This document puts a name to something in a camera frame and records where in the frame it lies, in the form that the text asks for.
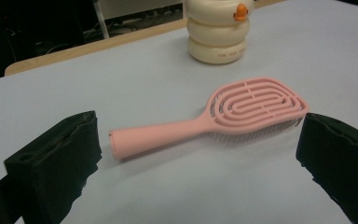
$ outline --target hairbrush head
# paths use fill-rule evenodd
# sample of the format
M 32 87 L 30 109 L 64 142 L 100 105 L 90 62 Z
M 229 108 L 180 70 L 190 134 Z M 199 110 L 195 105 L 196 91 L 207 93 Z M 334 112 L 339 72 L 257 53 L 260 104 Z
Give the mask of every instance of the hairbrush head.
M 254 139 L 252 134 L 276 133 L 299 123 L 308 111 L 305 101 L 280 81 L 259 77 L 219 88 L 196 119 L 113 130 L 109 135 L 115 158 L 123 159 L 200 133 Z

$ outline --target pink hairbrush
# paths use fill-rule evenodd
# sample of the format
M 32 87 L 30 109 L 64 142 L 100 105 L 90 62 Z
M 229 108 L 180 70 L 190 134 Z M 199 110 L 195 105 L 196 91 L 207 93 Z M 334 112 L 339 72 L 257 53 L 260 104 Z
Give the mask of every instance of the pink hairbrush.
M 196 119 L 112 130 L 109 138 L 114 157 L 124 159 L 201 133 L 248 141 L 297 125 L 308 111 L 307 103 L 280 81 L 250 78 L 216 90 Z

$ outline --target cream container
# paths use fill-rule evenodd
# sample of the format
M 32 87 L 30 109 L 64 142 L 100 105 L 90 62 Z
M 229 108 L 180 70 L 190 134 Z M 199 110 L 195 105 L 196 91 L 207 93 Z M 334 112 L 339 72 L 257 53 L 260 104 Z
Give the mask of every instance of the cream container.
M 188 52 L 204 63 L 231 63 L 246 49 L 254 0 L 186 0 Z

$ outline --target orange knob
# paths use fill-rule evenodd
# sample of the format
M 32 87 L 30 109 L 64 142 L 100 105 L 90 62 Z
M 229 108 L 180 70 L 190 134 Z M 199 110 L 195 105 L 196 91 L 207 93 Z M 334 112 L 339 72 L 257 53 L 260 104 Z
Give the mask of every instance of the orange knob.
M 245 21 L 247 15 L 248 8 L 246 8 L 246 5 L 240 3 L 237 6 L 237 12 L 234 13 L 233 18 L 235 19 L 235 21 Z

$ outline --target table surface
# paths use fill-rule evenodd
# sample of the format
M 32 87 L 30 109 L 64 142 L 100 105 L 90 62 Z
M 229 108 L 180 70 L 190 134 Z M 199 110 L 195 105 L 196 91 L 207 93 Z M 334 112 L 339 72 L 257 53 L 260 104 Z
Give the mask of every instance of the table surface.
M 4 159 L 95 110 L 103 158 L 63 223 L 350 223 L 296 160 L 301 125 L 234 148 L 201 136 L 130 161 L 112 158 L 108 131 L 193 119 L 221 85 L 264 76 L 358 129 L 358 7 L 255 10 L 245 54 L 225 65 L 194 60 L 187 37 L 182 28 L 0 78 L 0 178 Z

